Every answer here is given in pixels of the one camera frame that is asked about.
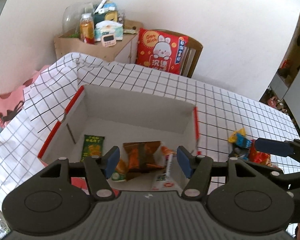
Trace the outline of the red rabbit cushion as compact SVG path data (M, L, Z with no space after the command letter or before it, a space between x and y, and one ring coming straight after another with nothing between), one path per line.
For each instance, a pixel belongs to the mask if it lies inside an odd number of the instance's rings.
M136 64L179 75L188 41L188 36L141 28Z

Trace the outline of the tissue pack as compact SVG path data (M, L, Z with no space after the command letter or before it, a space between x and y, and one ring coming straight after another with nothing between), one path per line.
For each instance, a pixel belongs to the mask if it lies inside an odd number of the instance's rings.
M101 37L107 34L114 34L116 40L123 40L123 24L115 21L102 21L95 24L95 42L100 42Z

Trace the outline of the pink digital timer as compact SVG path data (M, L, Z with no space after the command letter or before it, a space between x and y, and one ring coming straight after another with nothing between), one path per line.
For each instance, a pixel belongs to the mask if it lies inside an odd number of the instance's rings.
M103 47L112 47L116 45L115 34L107 34L101 36L101 43Z

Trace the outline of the dark red foil snack packet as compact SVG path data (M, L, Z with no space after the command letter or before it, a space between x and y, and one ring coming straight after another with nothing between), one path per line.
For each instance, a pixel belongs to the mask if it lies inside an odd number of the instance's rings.
M161 141L124 143L123 148L128 155L126 180L162 170L165 157L161 153L160 146Z

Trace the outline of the red cardboard box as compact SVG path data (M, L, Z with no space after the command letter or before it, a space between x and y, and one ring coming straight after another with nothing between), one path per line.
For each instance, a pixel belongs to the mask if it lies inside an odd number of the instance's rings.
M172 150L184 146L195 153L196 107L164 96L84 85L66 106L63 120L55 124L38 159L45 165L60 157L80 161L85 134L105 137L102 153L118 146L122 159L125 142L161 141Z

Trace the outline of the orange burger snack packet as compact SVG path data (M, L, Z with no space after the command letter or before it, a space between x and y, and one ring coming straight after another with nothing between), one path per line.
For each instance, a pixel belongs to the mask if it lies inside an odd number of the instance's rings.
M119 160L111 179L116 182L126 181L126 174L128 172L128 166L122 159Z

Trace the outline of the teal yellow toy box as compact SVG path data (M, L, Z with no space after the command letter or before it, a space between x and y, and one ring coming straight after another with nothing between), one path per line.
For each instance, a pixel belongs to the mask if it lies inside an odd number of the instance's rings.
M115 3L105 3L102 8L95 9L94 25L102 21L118 21L118 11Z

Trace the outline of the pink patterned cloth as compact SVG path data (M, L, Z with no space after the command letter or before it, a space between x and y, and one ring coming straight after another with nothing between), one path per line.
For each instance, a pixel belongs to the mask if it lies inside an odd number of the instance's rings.
M41 70L35 71L34 75L30 79L26 80L15 90L5 94L0 94L1 128L5 128L7 124L22 110L25 102L24 89L30 87L30 85L36 81L40 73L48 67L49 65L45 65Z

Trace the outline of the yellow snack packet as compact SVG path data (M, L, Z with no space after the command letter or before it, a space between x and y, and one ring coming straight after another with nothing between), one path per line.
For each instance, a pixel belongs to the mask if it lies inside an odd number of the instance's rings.
M239 130L234 131L230 137L228 137L228 142L233 144L236 143L238 141L239 138L245 138L246 137L246 132L245 132L245 128L241 128Z

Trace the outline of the white black grid tablecloth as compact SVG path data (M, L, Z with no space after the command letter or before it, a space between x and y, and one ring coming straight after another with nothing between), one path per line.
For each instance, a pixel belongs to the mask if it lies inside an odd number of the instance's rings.
M258 101L183 76L70 53L34 76L24 90L25 106L0 133L0 206L9 192L43 168L37 154L81 85L194 103L199 150L217 160L225 159L227 138L240 128L250 139L298 138L288 115Z

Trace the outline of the clear glass dome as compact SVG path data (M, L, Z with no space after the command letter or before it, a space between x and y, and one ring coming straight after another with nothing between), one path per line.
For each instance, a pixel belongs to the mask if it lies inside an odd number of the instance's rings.
M62 19L62 31L67 33L69 31L79 32L79 23L82 14L92 13L94 5L91 2L78 2L68 6L63 14Z

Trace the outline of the blue snack packet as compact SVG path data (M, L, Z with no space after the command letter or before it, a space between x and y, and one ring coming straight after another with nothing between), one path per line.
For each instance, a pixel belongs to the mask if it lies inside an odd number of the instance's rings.
M249 155L249 148L251 145L251 140L248 140L246 137L245 138L239 138L236 143L232 144L233 147L238 147L241 149L241 156L239 158L243 160L248 160L248 155Z

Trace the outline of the black snack packet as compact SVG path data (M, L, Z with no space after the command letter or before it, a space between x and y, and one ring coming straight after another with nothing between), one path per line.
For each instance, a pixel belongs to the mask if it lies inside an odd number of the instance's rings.
M229 154L229 158L239 158L241 155L241 149L238 147L233 147L232 152Z

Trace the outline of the white gray wall cabinets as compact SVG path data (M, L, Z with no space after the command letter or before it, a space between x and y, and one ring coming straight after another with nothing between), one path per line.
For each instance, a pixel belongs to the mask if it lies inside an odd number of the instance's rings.
M300 133L300 15L290 45L270 87L286 103Z

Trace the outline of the big red snack bag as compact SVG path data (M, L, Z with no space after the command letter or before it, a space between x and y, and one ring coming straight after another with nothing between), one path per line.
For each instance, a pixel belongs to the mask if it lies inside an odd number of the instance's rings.
M253 163L272 167L270 154L257 151L255 148L255 140L251 141L248 159L249 159L249 161L251 161Z

